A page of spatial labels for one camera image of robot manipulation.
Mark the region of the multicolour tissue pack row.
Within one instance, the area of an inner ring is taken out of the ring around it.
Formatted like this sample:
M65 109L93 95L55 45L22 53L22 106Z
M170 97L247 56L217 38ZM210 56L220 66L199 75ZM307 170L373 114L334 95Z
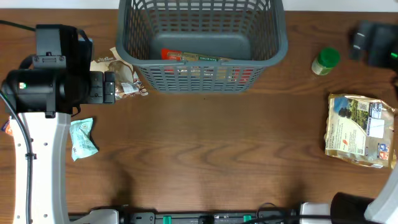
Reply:
M2 126L1 131L8 134L9 136L13 136L10 120L7 120Z

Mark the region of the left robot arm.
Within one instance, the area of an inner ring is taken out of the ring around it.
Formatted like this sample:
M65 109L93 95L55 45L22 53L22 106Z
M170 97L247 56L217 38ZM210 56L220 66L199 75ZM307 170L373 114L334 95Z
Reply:
M36 52L1 85L16 153L14 223L69 223L65 152L82 104L115 102L113 72L90 68L93 42L61 24L34 27Z

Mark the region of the gold rice bag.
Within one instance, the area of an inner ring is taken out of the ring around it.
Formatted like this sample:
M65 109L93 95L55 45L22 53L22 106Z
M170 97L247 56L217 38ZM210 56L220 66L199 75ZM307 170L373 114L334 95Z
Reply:
M325 154L359 166L394 168L396 109L382 100L351 94L328 97Z

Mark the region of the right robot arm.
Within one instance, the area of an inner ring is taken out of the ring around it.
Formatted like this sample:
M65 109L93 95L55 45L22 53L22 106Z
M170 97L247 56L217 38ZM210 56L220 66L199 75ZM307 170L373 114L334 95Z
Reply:
M362 21L351 36L353 60L397 71L397 26ZM284 223L397 223L397 157L391 147L397 110L382 100L331 94L325 154L352 164L391 168L375 199L337 193L330 204L305 202Z

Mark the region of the orange spaghetti packet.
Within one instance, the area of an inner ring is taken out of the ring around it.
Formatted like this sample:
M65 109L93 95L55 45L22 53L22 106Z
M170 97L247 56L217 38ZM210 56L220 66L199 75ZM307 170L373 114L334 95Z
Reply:
M218 61L228 61L229 58L224 57L215 57L210 55L196 54L190 52L182 52L178 50L170 50L163 48L161 50L161 58L162 60L177 60L184 62L196 62L196 61L204 61L204 62L218 62ZM214 67L204 67L203 76L204 79L210 79L215 77L216 81L221 81L222 79L227 79L229 82L236 82L239 79L240 84L245 84L251 72L253 72L253 68L248 68L241 72L241 69L238 67L233 67L231 70L228 70L227 67L220 67L217 69L217 73L215 73ZM194 66L190 69L187 67L180 67L177 69L177 74L180 77L187 77L191 74L192 78L199 78L201 75L201 68L198 66Z

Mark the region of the brown mushroom snack bag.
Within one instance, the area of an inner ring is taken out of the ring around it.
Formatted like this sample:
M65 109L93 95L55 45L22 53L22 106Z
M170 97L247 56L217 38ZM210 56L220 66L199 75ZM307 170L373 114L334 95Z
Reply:
M92 60L90 70L114 72L116 100L148 95L134 67L119 56L115 47L103 52Z

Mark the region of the teal small sachet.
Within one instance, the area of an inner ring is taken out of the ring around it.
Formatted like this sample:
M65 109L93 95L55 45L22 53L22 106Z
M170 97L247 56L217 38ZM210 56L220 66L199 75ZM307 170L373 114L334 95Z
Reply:
M71 122L70 136L72 140L72 159L74 161L90 157L98 152L97 147L90 139L93 123L93 118Z

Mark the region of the grey plastic basket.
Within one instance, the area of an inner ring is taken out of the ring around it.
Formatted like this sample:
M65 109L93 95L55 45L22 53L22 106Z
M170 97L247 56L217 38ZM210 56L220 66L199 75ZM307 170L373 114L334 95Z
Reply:
M121 0L116 50L152 88L164 93L237 93L247 90L288 50L281 0ZM229 58L218 62L162 60L163 48ZM199 78L177 69L201 68ZM254 71L245 84L204 79L204 67Z

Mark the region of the green lid spice jar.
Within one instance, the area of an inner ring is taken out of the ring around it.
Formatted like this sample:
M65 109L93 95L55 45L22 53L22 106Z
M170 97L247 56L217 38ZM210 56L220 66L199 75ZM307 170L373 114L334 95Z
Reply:
M339 51L331 47L326 47L314 59L312 72L316 75L327 75L337 66L340 58Z

